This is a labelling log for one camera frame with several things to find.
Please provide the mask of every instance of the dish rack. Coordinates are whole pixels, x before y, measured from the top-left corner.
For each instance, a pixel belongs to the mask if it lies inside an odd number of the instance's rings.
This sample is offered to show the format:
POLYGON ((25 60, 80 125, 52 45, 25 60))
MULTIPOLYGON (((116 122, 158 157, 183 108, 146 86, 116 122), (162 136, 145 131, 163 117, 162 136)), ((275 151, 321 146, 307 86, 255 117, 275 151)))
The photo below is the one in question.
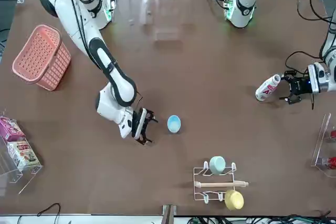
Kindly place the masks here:
POLYGON ((203 167, 194 167, 194 199, 202 200, 204 203, 208 204, 210 200, 224 200, 225 191, 202 191, 202 188, 196 188, 195 182, 198 182, 199 179, 196 179, 197 176, 211 177, 211 176, 230 176, 231 182, 235 181, 235 171, 237 171, 236 164, 231 163, 231 166, 226 166, 223 172, 219 175, 214 175, 210 168, 209 163, 204 161, 203 167))

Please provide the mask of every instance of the acrylic stand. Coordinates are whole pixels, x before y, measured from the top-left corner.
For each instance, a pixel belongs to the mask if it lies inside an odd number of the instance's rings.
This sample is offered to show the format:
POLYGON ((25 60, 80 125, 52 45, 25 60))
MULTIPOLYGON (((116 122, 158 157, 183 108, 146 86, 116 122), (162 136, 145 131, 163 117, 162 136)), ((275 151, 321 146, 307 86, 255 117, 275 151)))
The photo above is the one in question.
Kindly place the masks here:
POLYGON ((38 161, 37 165, 18 169, 8 154, 6 141, 0 136, 0 197, 22 193, 41 168, 38 161))
POLYGON ((336 169, 328 169, 324 161, 330 157, 336 157, 336 138, 331 137, 331 133, 335 130, 336 127, 334 127, 331 114, 324 115, 311 161, 311 166, 316 167, 331 178, 336 177, 336 169))

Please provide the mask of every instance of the white cylinder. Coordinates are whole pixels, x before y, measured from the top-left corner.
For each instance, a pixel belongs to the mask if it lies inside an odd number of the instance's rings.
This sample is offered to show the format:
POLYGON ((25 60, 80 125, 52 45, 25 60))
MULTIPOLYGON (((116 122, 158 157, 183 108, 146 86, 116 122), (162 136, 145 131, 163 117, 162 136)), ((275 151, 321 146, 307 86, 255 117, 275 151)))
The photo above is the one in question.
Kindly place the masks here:
POLYGON ((280 75, 275 74, 274 76, 267 79, 257 90, 256 98, 258 101, 265 101, 277 88, 281 80, 280 75))

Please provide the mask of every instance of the pink basket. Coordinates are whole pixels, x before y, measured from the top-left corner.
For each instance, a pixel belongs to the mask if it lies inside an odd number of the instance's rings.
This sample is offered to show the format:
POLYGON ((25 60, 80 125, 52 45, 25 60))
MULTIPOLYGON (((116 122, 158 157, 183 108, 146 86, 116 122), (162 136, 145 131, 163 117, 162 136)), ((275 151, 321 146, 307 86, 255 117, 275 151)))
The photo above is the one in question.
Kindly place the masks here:
POLYGON ((60 32, 47 25, 39 25, 15 58, 12 70, 29 84, 52 91, 56 89, 71 55, 61 40, 60 32))

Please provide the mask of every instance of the wooden rolling pin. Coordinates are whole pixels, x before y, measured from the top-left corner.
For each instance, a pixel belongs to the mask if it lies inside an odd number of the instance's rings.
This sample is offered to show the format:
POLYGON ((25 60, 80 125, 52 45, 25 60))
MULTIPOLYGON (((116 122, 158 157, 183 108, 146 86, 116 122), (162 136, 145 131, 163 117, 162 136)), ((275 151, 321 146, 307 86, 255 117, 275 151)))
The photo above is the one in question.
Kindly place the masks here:
POLYGON ((234 181, 234 182, 226 182, 226 183, 201 183, 198 181, 195 181, 195 187, 197 188, 203 188, 203 187, 234 187, 234 186, 240 186, 245 187, 248 186, 248 182, 245 181, 234 181))

